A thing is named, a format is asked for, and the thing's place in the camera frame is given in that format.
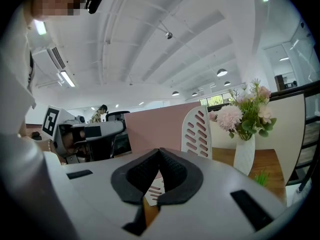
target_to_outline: bracelet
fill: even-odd
[[[49,152],[51,152],[51,147],[50,147],[50,139],[49,139],[49,141],[48,141],[48,149],[49,149]]]

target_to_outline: air conditioner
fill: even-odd
[[[63,53],[55,45],[35,49],[32,58],[40,70],[54,81],[60,80],[57,74],[62,70],[67,71],[69,76],[72,75],[65,63]]]

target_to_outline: pink partition panel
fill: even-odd
[[[124,114],[132,152],[169,148],[181,150],[182,124],[199,101]]]

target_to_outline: patterned shirt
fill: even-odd
[[[101,115],[98,111],[96,111],[91,117],[91,123],[100,123],[100,122],[101,122]]]

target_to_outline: desk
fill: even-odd
[[[212,148],[212,159],[225,163],[227,165],[233,166],[235,159],[236,150],[235,149],[226,149],[226,148]],[[282,170],[278,161],[277,154],[274,149],[263,149],[256,150],[254,154],[254,161],[249,178],[254,179],[256,174],[259,174],[260,171],[263,171],[269,174],[266,188],[274,193],[278,199],[286,206],[287,205],[287,196],[286,196],[286,186]],[[145,215],[146,226],[152,223],[159,213],[158,207],[150,206],[146,200],[143,198],[143,207]]]

